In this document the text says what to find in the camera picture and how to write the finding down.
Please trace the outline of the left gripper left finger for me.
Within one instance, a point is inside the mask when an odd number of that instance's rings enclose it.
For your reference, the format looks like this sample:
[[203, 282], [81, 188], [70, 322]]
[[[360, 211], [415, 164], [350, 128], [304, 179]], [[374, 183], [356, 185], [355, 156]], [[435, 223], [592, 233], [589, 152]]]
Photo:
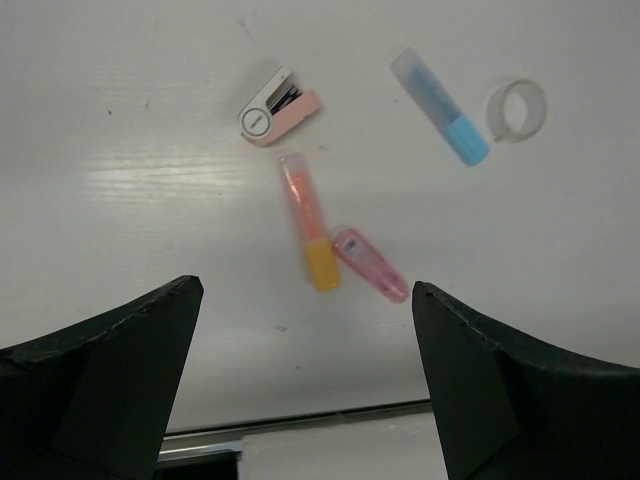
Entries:
[[2, 349], [2, 478], [152, 478], [203, 294], [181, 276]]

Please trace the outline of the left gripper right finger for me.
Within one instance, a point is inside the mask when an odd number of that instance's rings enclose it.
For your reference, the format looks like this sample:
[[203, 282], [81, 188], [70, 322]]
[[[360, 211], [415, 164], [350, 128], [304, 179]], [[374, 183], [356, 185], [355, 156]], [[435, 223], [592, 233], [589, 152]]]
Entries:
[[539, 340], [433, 284], [412, 313], [452, 479], [635, 479], [639, 372]]

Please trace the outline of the clear tape roll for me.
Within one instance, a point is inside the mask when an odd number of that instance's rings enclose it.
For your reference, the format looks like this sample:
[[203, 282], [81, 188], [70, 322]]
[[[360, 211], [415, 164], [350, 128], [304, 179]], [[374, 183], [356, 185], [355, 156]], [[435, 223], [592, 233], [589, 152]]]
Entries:
[[510, 78], [490, 95], [485, 119], [495, 143], [520, 143], [540, 132], [547, 113], [547, 96], [537, 82]]

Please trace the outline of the pink pencil sharpener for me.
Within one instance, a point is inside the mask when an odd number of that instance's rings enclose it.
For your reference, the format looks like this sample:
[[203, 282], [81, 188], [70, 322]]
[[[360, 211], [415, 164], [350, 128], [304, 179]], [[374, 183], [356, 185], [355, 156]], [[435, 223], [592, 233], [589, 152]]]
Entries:
[[240, 135], [257, 147], [271, 146], [322, 107], [317, 93], [301, 89], [294, 71], [282, 66], [241, 109]]

